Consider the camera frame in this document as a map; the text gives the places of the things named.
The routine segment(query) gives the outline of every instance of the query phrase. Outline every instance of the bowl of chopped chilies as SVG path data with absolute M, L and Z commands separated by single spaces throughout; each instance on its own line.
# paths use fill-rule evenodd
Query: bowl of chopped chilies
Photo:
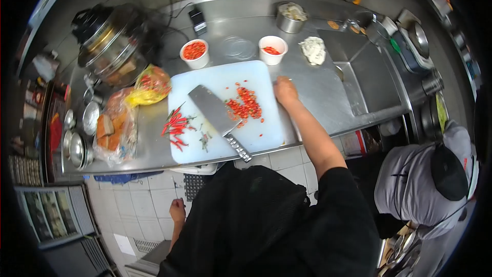
M 180 57 L 193 70 L 201 69 L 209 63 L 209 45 L 204 40 L 191 40 L 181 48 Z
M 267 65 L 279 64 L 289 49 L 287 43 L 276 36 L 261 38 L 258 46 L 260 47 L 260 59 Z

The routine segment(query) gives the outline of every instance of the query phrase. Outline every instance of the white cutting board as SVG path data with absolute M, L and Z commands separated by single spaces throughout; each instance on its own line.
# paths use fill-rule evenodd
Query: white cutting board
M 225 64 L 178 74 L 171 78 L 172 90 L 168 96 L 169 112 L 184 102 L 181 107 L 181 114 L 186 117 L 196 116 L 191 121 L 191 125 L 197 129 L 197 131 L 186 129 L 184 134 L 180 135 L 181 140 L 188 144 L 188 146 L 182 147 L 183 152 L 170 143 L 171 154 L 176 163 L 186 164 L 237 156 L 237 152 L 206 121 L 205 116 L 188 96 L 191 90 L 201 84 L 222 100 L 236 99 L 238 94 L 235 83 L 240 83 L 241 86 L 255 91 L 256 101 L 262 109 L 261 118 L 265 121 L 261 123 L 261 119 L 249 117 L 243 127 L 233 129 L 234 137 L 250 153 L 273 149 L 283 144 L 279 109 L 267 66 L 262 61 Z M 208 131 L 212 136 L 207 145 L 208 152 L 202 149 L 200 125 L 202 125 L 201 131 L 204 133 Z

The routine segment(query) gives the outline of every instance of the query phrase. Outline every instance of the black shirt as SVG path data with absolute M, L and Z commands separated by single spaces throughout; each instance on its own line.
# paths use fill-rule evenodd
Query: black shirt
M 239 195 L 241 190 L 235 189 L 235 186 L 246 186 L 245 197 L 249 198 L 239 197 L 241 205 L 232 205 L 234 213 L 230 212 L 232 208 L 223 207 L 217 210 L 222 213 L 213 214 L 214 222 L 211 223 L 218 231 L 198 233 L 203 227 L 211 226 L 206 223 L 208 215 L 202 215 L 199 220 L 192 216 L 195 199 L 180 238 L 161 265 L 160 276 L 172 275 L 170 271 L 175 270 L 183 275 L 373 275 L 380 240 L 369 207 L 346 168 L 330 169 L 321 177 L 318 182 L 318 203 L 314 206 L 309 206 L 309 198 L 305 196 L 303 186 L 294 185 L 276 172 L 261 166 L 250 167 L 247 172 L 249 174 L 241 175 L 245 175 L 245 180 L 252 180 L 252 184 L 231 178 L 225 184 L 229 192 Z M 256 207 L 254 200 L 266 193 L 258 181 L 267 182 L 263 186 L 271 190 L 267 192 L 267 198 L 261 200 L 263 205 Z M 278 188 L 275 187 L 276 182 L 280 182 Z M 251 194 L 253 188 L 258 189 L 258 194 Z M 278 199 L 275 195 L 279 193 L 282 193 L 282 200 L 287 200 L 275 203 L 274 200 Z M 237 212 L 239 215 L 232 218 L 231 215 Z M 204 236 L 208 236 L 208 241 L 203 241 Z M 255 242 L 256 237 L 261 238 L 259 242 Z M 265 246 L 263 243 L 271 237 L 275 239 L 262 249 Z M 244 250 L 244 254 L 235 257 L 236 253 Z M 241 261 L 249 255 L 251 259 Z

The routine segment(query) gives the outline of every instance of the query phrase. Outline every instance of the cleaver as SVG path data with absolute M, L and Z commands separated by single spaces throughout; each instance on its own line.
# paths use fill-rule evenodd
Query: cleaver
M 202 85 L 196 86 L 188 93 L 188 95 L 214 129 L 216 129 L 217 132 L 227 140 L 231 147 L 236 150 L 239 157 L 241 157 L 245 163 L 248 163 L 251 160 L 251 154 L 249 154 L 249 152 L 231 134 L 231 131 L 241 123 L 242 120 L 232 120 L 227 111 L 230 111 L 231 113 L 234 111 L 227 106 L 223 100 L 219 99 L 209 89 Z

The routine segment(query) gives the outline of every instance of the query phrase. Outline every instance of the gray shirt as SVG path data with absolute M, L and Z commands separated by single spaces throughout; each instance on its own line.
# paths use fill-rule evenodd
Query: gray shirt
M 460 160 L 470 184 L 472 159 L 468 131 L 454 121 L 448 121 L 443 142 Z M 467 201 L 466 197 L 459 201 L 448 200 L 435 188 L 430 174 L 430 158 L 434 150 L 435 144 L 393 148 L 384 159 L 374 190 L 374 200 L 380 213 L 389 213 L 397 219 L 411 220 L 419 225 L 438 223 L 433 228 L 419 227 L 422 239 L 431 239 L 452 229 L 461 215 L 460 207 Z

